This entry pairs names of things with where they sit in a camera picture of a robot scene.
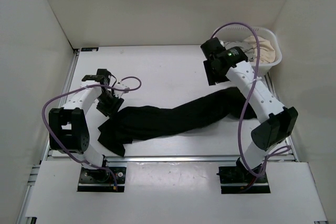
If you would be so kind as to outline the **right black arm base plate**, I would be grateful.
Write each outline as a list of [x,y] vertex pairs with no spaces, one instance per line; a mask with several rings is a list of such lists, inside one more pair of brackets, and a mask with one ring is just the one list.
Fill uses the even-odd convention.
[[249,172],[242,172],[237,166],[220,166],[217,176],[221,184],[221,194],[271,193],[266,173],[256,178]]

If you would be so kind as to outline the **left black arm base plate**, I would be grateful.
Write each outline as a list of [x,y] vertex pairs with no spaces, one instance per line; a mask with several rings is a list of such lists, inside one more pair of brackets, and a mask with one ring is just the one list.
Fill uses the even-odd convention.
[[79,175],[77,191],[78,192],[97,192],[97,193],[123,193],[125,189],[126,167],[110,168],[117,181],[117,187],[114,186],[114,179],[111,174],[105,170],[93,170],[82,168]]

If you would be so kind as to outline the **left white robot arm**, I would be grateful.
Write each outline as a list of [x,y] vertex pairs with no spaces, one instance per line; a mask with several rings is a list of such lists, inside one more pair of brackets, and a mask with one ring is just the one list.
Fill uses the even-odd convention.
[[112,116],[123,103],[122,95],[129,91],[121,82],[114,84],[113,89],[107,89],[110,78],[110,74],[106,77],[86,75],[79,90],[63,106],[48,113],[48,125],[52,131],[50,148],[63,154],[70,153],[83,167],[92,169],[91,174],[98,182],[108,180],[110,169],[106,166],[105,156],[90,144],[86,114],[98,101],[98,111],[104,116]]

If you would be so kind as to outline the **black trousers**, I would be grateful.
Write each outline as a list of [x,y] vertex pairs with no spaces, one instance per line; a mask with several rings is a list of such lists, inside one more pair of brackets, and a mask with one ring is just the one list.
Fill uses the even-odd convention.
[[240,118],[245,97],[237,87],[219,90],[172,109],[128,106],[99,126],[98,142],[118,156],[125,144],[201,129],[230,115]]

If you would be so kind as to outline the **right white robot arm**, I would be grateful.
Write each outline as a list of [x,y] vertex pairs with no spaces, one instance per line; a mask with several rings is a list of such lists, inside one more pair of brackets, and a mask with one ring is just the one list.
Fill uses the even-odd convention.
[[259,125],[252,130],[252,142],[240,150],[241,164],[236,177],[247,182],[257,175],[256,168],[271,156],[270,151],[291,135],[298,112],[285,107],[263,84],[239,47],[225,49],[214,37],[201,45],[206,58],[203,62],[209,85],[230,81],[246,98],[256,114]]

